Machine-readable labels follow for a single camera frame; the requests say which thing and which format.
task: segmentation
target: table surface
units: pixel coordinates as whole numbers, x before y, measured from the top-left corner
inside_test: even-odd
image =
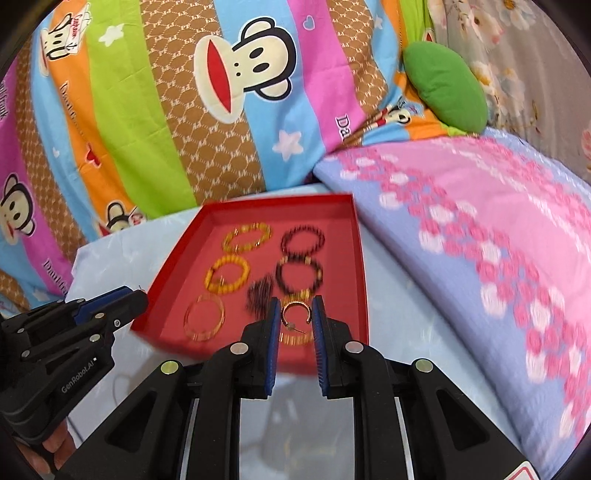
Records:
[[[328,192],[314,184],[257,196]],[[121,285],[148,288],[197,211],[157,219],[81,248],[67,299],[91,299]],[[370,344],[400,362],[431,359],[517,445],[504,409],[464,344],[396,259],[363,225],[360,230]],[[129,327],[116,333],[113,358],[115,368],[70,415],[78,444],[162,361],[191,363],[153,348]],[[243,480],[353,479],[353,463],[352,402],[325,400],[317,379],[278,375],[270,400],[243,402]]]

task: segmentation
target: monkey eye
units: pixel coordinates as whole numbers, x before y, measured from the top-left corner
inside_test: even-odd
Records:
[[[249,55],[250,58],[255,59],[262,53],[262,47],[255,48]]]
[[[260,63],[256,67],[252,69],[254,73],[261,73],[264,72],[267,68],[269,68],[269,64],[267,62]]]

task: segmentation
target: blue heart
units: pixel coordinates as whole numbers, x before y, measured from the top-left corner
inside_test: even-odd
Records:
[[[314,30],[314,28],[316,27],[316,25],[314,24],[314,18],[312,17],[312,15],[308,15],[306,17],[306,19],[304,20],[304,28],[307,31],[311,31]]]

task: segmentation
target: gray floral fabric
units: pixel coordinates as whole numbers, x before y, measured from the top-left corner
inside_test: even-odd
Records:
[[[489,125],[518,135],[591,183],[591,77],[530,0],[427,0],[436,41],[480,81]]]

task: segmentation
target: colorful striped blanket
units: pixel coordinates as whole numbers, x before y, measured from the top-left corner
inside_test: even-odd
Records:
[[[0,309],[63,296],[101,236],[447,135],[400,60],[432,36],[416,3],[62,2],[1,84]]]

